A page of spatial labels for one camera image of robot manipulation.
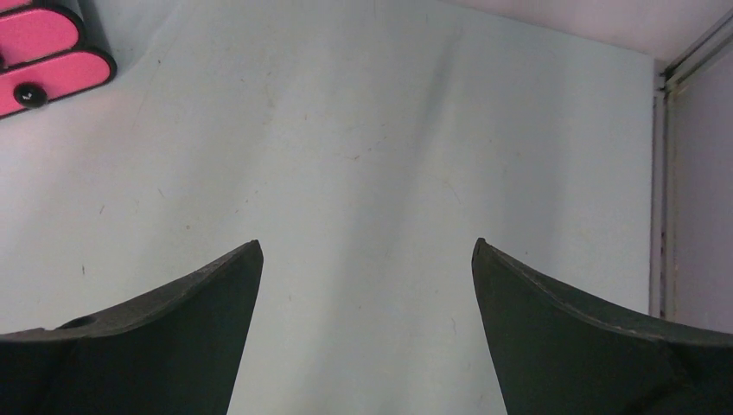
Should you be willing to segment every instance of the black knob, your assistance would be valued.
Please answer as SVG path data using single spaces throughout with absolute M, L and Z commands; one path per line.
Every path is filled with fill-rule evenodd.
M 48 102 L 46 91 L 43 91 L 43 88 L 31 82 L 16 86 L 13 96 L 16 97 L 18 104 L 28 109 L 41 108 Z

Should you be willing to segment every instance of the pink and black object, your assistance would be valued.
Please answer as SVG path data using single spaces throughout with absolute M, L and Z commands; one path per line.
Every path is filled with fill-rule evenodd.
M 0 118 L 111 81 L 92 0 L 0 0 Z

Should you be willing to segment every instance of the pink panel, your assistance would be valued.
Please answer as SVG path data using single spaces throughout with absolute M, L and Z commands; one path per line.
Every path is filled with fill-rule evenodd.
M 31 0 L 0 0 L 0 12 L 31 4 Z
M 0 56 L 9 67 L 70 49 L 78 41 L 73 22 L 52 10 L 32 9 L 0 17 Z
M 0 75 L 0 117 L 23 109 L 13 97 L 16 86 L 23 82 L 33 82 L 46 91 L 49 99 L 57 99 L 102 84 L 110 75 L 107 61 L 85 51 L 3 73 Z

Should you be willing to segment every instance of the white wall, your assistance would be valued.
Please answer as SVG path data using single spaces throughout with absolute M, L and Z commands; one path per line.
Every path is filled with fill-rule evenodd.
M 647 310 L 651 58 L 424 0 L 100 6 L 120 78 L 0 124 L 0 331 L 259 238 L 231 413 L 483 414 L 476 238 Z
M 672 319 L 733 333 L 733 52 L 675 99 Z

